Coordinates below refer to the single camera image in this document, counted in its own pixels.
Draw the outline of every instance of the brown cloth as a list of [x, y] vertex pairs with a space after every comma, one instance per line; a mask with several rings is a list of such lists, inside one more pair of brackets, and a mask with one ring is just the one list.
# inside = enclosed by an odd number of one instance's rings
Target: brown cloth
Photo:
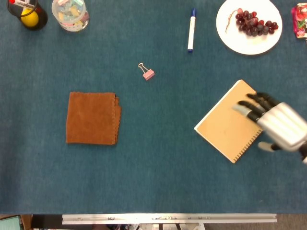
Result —
[[66, 142], [114, 145], [118, 140], [121, 108], [112, 92], [71, 92]]

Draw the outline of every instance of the white plate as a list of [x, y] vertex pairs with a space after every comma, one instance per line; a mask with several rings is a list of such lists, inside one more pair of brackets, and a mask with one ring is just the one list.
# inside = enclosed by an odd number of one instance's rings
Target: white plate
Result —
[[[238, 30], [236, 12], [234, 12], [225, 33], [229, 15], [238, 8], [242, 8], [243, 11], [255, 11], [259, 20], [264, 20], [264, 23], [268, 20], [277, 22], [279, 28], [274, 34], [247, 36]], [[254, 55], [271, 49], [278, 42], [282, 34], [283, 22], [278, 9], [269, 0], [227, 0], [217, 13], [216, 29], [226, 46], [241, 54]]]

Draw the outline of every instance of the lemon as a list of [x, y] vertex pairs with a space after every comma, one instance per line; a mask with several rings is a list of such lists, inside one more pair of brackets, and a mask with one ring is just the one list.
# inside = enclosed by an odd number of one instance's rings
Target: lemon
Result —
[[[21, 13], [21, 15], [25, 15], [27, 13], [29, 13], [31, 11], [31, 9], [27, 9], [25, 8], [23, 10], [23, 12]], [[38, 15], [35, 11], [33, 11], [32, 13], [30, 13], [27, 16], [21, 17], [21, 21], [23, 22], [23, 24], [25, 24], [28, 27], [33, 27], [36, 26], [38, 23]]]

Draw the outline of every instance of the pink binder clip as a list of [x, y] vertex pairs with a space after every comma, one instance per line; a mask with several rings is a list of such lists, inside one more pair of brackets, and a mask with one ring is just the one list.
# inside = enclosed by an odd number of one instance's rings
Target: pink binder clip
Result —
[[143, 63], [139, 64], [139, 68], [144, 72], [143, 77], [146, 79], [146, 81], [154, 76], [154, 71], [152, 69], [148, 70]]

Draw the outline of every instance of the silver robotic hand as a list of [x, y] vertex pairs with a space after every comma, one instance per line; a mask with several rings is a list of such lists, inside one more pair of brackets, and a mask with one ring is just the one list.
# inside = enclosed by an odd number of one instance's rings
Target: silver robotic hand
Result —
[[260, 142], [266, 151], [299, 151], [307, 164], [307, 122], [285, 102], [279, 102], [267, 93], [247, 94], [258, 105], [240, 101], [233, 109], [257, 123], [275, 143]]

